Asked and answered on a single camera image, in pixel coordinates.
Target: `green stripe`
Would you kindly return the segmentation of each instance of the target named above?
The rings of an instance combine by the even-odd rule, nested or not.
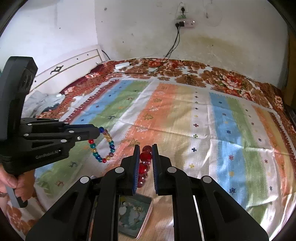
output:
[[[251,212],[251,214],[253,218],[259,222],[262,220],[267,208],[267,204],[260,204],[268,198],[266,173],[261,161],[261,155],[258,150],[254,150],[255,148],[259,148],[259,146],[254,140],[251,125],[249,121],[246,120],[247,116],[239,104],[239,101],[229,97],[226,99],[242,137],[243,155],[246,166],[246,186],[248,188],[249,200],[247,208],[254,206],[252,209],[256,211]]]
[[[103,126],[107,130],[111,130],[118,119],[132,105],[132,102],[148,84],[148,81],[132,81],[111,104],[106,106],[106,108],[89,123],[97,127]],[[115,118],[109,120],[108,117],[112,115],[115,116]],[[102,139],[103,135],[100,135],[99,138],[96,139],[96,143],[99,143]],[[69,180],[78,173],[81,166],[86,161],[85,157],[91,154],[90,148],[84,149],[85,146],[89,146],[87,141],[76,142],[75,147],[69,152],[69,158],[56,162],[51,170],[44,172],[40,178],[36,180],[37,184],[44,188],[44,191],[49,196],[56,196],[63,188],[63,185],[57,185],[58,182],[63,182],[65,186],[70,185]],[[70,168],[69,166],[72,162],[75,162],[77,166],[75,165]]]

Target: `wall socket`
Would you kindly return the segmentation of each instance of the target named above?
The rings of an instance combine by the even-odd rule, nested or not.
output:
[[[182,12],[182,10],[181,10],[182,7],[185,8],[185,11],[184,12],[188,12],[188,8],[187,8],[187,5],[185,3],[180,3],[179,4],[179,7],[178,7],[178,11],[179,12]]]

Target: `blue stripe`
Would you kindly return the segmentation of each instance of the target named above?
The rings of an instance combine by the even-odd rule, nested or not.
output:
[[[233,118],[226,97],[210,93],[215,128],[218,138],[217,177],[219,185],[226,190],[244,209],[246,208],[246,168],[243,156],[242,137]]]
[[[102,113],[102,111],[111,104],[117,96],[124,91],[132,81],[121,80],[118,84],[114,85],[109,91],[103,94],[103,96],[90,105],[81,115],[71,124],[88,124],[97,115]]]

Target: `bedsheet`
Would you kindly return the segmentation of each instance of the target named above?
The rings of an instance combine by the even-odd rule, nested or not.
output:
[[[213,177],[270,239],[279,232],[295,207],[296,167],[295,130],[276,89],[198,62],[160,62],[133,59],[121,70],[143,73],[159,67],[147,74],[114,73],[120,62],[99,65],[61,92],[66,97],[60,106],[39,116],[104,126],[116,152],[107,163],[99,163],[88,142],[78,142],[66,160],[37,169],[36,195],[28,208],[7,205],[20,235],[80,176],[102,176],[132,155],[135,144],[154,143],[189,176]],[[108,154],[102,137],[95,143],[101,156]],[[155,194],[152,170],[137,192],[154,199],[140,240],[173,240],[172,200]],[[119,240],[131,238],[120,234]]]

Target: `red glass ball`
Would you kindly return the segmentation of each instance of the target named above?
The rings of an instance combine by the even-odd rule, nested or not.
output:
[[[152,160],[143,161],[144,164],[147,164],[148,166],[151,164]]]
[[[138,178],[138,182],[144,182],[146,180],[146,177],[145,176],[139,176]]]
[[[144,175],[149,171],[149,166],[147,164],[144,164],[140,162],[139,165],[139,175]]]
[[[148,151],[149,153],[151,153],[152,152],[152,147],[151,146],[144,146],[143,147],[143,149],[142,149],[142,151]]]
[[[140,154],[140,159],[141,159],[141,161],[148,161],[148,160],[151,160],[152,159],[152,155],[148,151],[143,151]]]
[[[145,180],[144,181],[140,181],[140,182],[138,182],[138,188],[141,188],[141,187],[143,187],[144,186],[144,184],[145,184]]]

